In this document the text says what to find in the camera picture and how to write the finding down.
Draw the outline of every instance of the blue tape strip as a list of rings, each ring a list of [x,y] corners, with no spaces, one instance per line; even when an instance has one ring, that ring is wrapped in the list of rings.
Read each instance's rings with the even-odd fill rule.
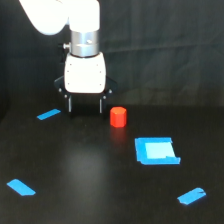
[[[138,138],[141,143],[162,143],[162,142],[172,142],[171,138],[163,137],[163,138]]]
[[[135,148],[136,148],[137,161],[147,159],[145,144],[141,144],[138,139],[135,139]]]
[[[37,116],[37,118],[40,119],[40,120],[44,120],[44,119],[46,119],[48,117],[51,117],[51,116],[53,116],[55,114],[58,114],[60,112],[61,112],[60,110],[54,109],[54,110],[51,110],[51,111],[49,111],[47,113],[44,113],[44,114],[41,114],[41,115]]]
[[[164,159],[143,159],[140,162],[144,165],[175,165],[180,164],[181,158],[166,157]]]
[[[146,143],[172,143],[171,138],[137,138],[135,139],[137,161],[144,165],[169,165],[180,164],[181,158],[166,157],[161,159],[148,159],[146,151]]]
[[[34,195],[36,193],[35,191],[30,189],[24,183],[22,183],[17,179],[10,181],[9,183],[7,183],[7,185],[21,196]]]
[[[205,195],[206,195],[206,193],[204,192],[203,189],[195,188],[194,190],[180,196],[177,199],[180,201],[180,203],[189,205],[190,203],[204,197]]]

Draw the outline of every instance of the white paper square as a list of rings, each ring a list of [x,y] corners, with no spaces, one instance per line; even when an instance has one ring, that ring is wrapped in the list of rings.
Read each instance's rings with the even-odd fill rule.
[[[170,142],[145,143],[148,159],[162,159],[175,157],[172,144]]]

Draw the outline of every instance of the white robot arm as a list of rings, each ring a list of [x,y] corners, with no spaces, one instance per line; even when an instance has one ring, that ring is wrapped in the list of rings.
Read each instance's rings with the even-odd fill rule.
[[[99,2],[97,0],[19,1],[33,26],[44,35],[55,35],[66,24],[69,25],[71,42],[63,45],[69,49],[63,77],[65,91],[68,93],[105,91],[106,67],[103,54],[99,52]],[[62,82],[62,77],[55,82],[56,84]]]

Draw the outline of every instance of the blue square marker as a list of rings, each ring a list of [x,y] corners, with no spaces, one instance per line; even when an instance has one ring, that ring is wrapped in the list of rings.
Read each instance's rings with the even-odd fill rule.
[[[17,179],[10,181],[7,185],[21,196],[34,195],[36,193]]]
[[[171,143],[171,138],[135,139],[137,161],[144,165],[180,164]]]

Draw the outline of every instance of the red block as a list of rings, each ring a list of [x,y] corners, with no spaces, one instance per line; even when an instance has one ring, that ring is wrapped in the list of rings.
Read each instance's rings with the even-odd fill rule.
[[[113,107],[110,110],[110,124],[122,128],[127,124],[127,110],[123,107]]]

